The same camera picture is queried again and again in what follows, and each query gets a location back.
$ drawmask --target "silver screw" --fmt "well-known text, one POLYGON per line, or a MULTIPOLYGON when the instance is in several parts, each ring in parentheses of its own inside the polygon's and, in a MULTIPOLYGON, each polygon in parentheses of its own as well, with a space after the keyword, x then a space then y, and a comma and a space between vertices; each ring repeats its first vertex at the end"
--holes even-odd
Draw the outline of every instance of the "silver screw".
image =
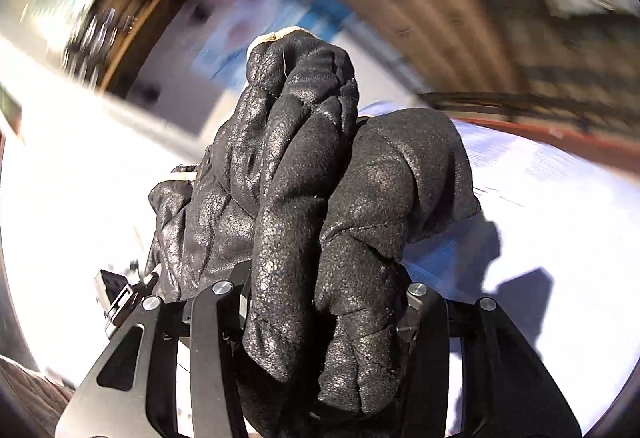
POLYGON ((411 295, 415 295, 416 297, 420 297, 427 293, 427 287, 423 283, 411 283, 407 291, 411 295))
POLYGON ((231 292, 231 289, 234 286, 229 281, 218 281, 215 285, 213 285, 213 293, 216 295, 224 295, 225 293, 231 292))
POLYGON ((145 297, 145 299, 142 301, 142 307, 148 312, 151 310, 155 310, 159 306, 160 299, 155 295, 152 295, 151 297, 145 297))
POLYGON ((492 312, 495 310, 495 307, 497 307, 497 304, 495 303, 495 301, 489 297, 483 297, 480 300, 480 307, 483 310, 487 310, 488 312, 492 312))

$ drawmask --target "sunlit surface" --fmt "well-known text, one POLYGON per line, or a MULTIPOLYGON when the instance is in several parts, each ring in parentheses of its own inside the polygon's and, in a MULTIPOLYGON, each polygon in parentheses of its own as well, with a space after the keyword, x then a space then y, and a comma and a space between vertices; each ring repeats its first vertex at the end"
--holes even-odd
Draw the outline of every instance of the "sunlit surface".
POLYGON ((2 248, 39 367, 82 381, 106 344, 98 269, 146 261, 148 192, 231 116, 252 41, 300 26, 350 54, 361 113, 458 120, 484 218, 404 264, 511 310, 587 432, 640 354, 639 16, 638 0, 0 0, 2 248))

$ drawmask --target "crumpled glove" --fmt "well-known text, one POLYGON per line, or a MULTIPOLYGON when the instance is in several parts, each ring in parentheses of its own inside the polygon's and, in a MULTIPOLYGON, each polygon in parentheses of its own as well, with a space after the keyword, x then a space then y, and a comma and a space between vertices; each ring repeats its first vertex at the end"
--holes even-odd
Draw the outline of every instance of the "crumpled glove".
POLYGON ((189 298, 252 265, 234 350, 247 420, 271 436, 389 436, 406 357, 404 246, 479 210, 460 137, 432 110, 357 121, 346 52, 286 29, 250 47, 247 86, 193 182, 158 184, 146 265, 189 298))

